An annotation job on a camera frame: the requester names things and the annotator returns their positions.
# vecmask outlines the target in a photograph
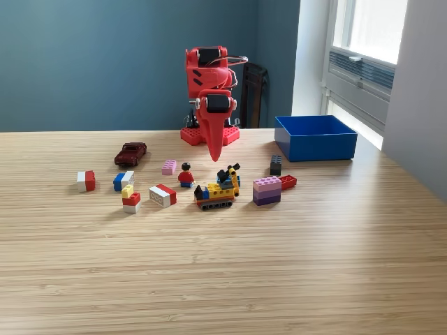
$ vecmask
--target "toy car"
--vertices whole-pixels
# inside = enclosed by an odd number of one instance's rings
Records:
[[[137,166],[142,155],[146,154],[147,147],[143,142],[132,142],[123,145],[123,149],[115,157],[116,165]]]

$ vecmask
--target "window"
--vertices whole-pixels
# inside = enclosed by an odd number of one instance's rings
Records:
[[[353,117],[383,135],[407,0],[330,4],[321,114],[347,111],[344,120]]]
[[[333,45],[396,64],[407,0],[338,0]]]
[[[371,129],[369,126],[361,122],[361,120],[356,119],[352,114],[347,112],[343,107],[338,104],[329,101],[328,104],[328,114],[334,115],[341,122],[346,124],[349,128],[352,128],[357,133],[362,135],[368,141],[370,141],[376,148],[382,150],[383,137],[380,136],[376,131]]]

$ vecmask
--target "white lego brick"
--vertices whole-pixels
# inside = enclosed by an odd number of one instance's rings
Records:
[[[135,176],[133,171],[128,171],[121,179],[121,188],[126,187],[126,185],[133,185],[135,183]]]
[[[156,202],[160,206],[166,208],[170,206],[169,193],[161,190],[160,188],[153,186],[149,189],[149,199]]]
[[[142,201],[140,200],[140,202],[136,206],[125,206],[125,205],[123,205],[123,210],[127,214],[137,214],[138,211],[141,208],[141,204],[142,204]]]
[[[78,172],[78,179],[76,180],[76,185],[78,185],[78,191],[87,192],[87,187],[85,185],[85,171]]]

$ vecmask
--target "blue bin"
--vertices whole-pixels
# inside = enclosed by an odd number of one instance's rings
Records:
[[[332,115],[275,119],[274,140],[290,162],[354,157],[357,133]]]

